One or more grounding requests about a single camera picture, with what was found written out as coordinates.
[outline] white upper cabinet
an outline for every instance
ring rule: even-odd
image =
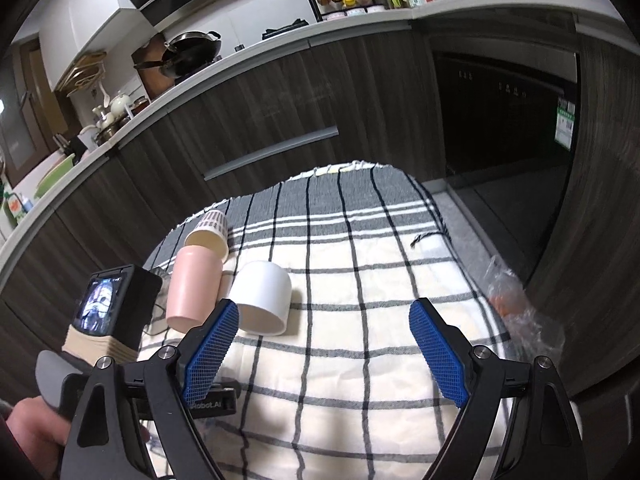
[[[40,46],[51,88],[84,52],[116,45],[130,31],[127,23],[137,23],[134,14],[139,11],[129,0],[50,0],[43,13]]]

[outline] green and white sticker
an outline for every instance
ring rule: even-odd
[[[571,139],[574,136],[575,104],[566,99],[558,98],[557,116],[556,142],[570,150]]]

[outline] pink cup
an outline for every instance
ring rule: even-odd
[[[166,299],[167,325],[187,333],[202,325],[216,306],[222,260],[211,249],[199,245],[181,248]]]

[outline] human hand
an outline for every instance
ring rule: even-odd
[[[71,423],[47,406],[42,397],[35,397],[18,402],[6,424],[37,471],[44,478],[51,478]]]

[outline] green plastic bowl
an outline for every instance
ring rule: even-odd
[[[42,196],[49,190],[51,187],[59,181],[65,174],[71,170],[74,166],[74,157],[75,155],[69,155],[65,160],[54,166],[49,170],[36,188],[35,198],[42,198]]]

